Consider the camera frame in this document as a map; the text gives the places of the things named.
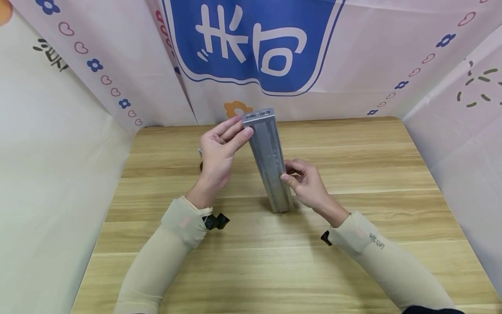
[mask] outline metal bracket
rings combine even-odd
[[[289,186],[280,179],[286,173],[277,131],[274,109],[265,109],[242,116],[242,124],[255,133],[249,140],[256,165],[262,176],[273,213],[287,212],[293,207]]]

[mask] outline photo booth tent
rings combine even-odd
[[[2,312],[69,312],[140,128],[267,107],[282,121],[402,118],[502,293],[501,2],[11,2]]]

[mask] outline wooden table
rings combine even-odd
[[[209,126],[141,130],[125,164],[72,313],[111,313],[136,254],[171,200],[199,175]],[[459,309],[502,305],[403,124],[395,118],[279,123],[286,158],[318,166],[326,188],[414,254]],[[271,213],[251,149],[241,149],[214,206],[231,222],[185,261],[161,312],[398,313],[371,278],[319,237],[304,206]]]

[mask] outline black clip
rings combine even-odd
[[[225,215],[220,213],[218,217],[215,217],[213,214],[202,217],[204,220],[204,225],[207,230],[213,230],[214,228],[218,228],[219,230],[225,228],[226,224],[230,221]]]
[[[321,240],[324,241],[327,245],[332,246],[331,242],[329,242],[328,240],[328,237],[329,237],[329,231],[326,230],[326,232],[322,234]]]

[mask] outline hand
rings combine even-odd
[[[286,160],[286,174],[281,175],[281,180],[293,189],[303,205],[323,216],[333,227],[338,228],[350,216],[328,194],[314,165],[298,158]]]
[[[253,129],[244,128],[240,116],[224,121],[202,135],[202,173],[186,194],[187,200],[197,208],[211,207],[217,194],[230,180],[230,168],[236,151],[252,135]]]

